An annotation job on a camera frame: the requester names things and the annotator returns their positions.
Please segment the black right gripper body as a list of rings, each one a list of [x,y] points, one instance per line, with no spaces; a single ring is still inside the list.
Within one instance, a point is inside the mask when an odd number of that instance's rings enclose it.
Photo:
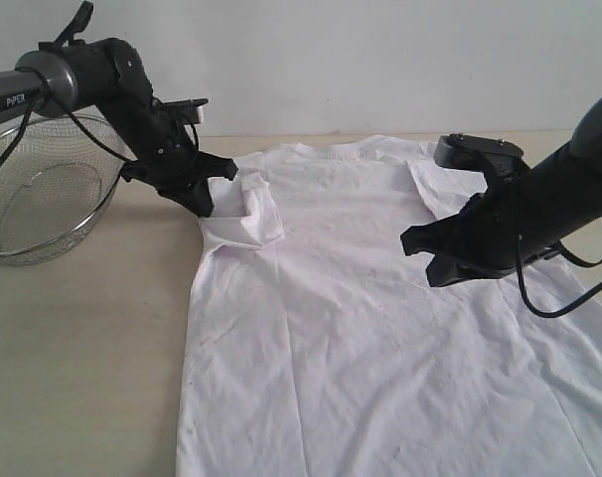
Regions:
[[[516,258],[529,263],[562,238],[562,186],[509,183],[459,216],[454,270],[461,278],[501,278]]]

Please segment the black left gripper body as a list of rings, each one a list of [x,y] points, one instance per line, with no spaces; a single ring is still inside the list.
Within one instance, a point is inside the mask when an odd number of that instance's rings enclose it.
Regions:
[[[126,182],[137,180],[156,189],[168,199],[197,199],[207,194],[207,179],[199,172],[199,138],[190,125],[192,136],[178,124],[180,138],[175,143],[152,148],[150,139],[132,124],[120,126],[120,138],[136,159],[120,170]]]

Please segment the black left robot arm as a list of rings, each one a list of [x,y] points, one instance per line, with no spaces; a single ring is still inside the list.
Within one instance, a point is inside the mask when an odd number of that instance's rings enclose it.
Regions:
[[[137,51],[115,38],[43,43],[0,73],[0,124],[31,113],[72,117],[94,106],[134,155],[121,177],[153,187],[198,217],[214,209],[209,179],[233,180],[237,173],[232,160],[200,149],[196,126],[206,104],[155,97]]]

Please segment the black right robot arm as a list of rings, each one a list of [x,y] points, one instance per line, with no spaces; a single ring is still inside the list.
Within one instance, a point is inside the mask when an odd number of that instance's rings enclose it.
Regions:
[[[430,286],[499,279],[557,251],[566,236],[602,217],[602,97],[571,139],[534,167],[515,144],[466,134],[440,137],[435,163],[481,173],[487,183],[455,215],[412,226],[407,255],[433,254]]]

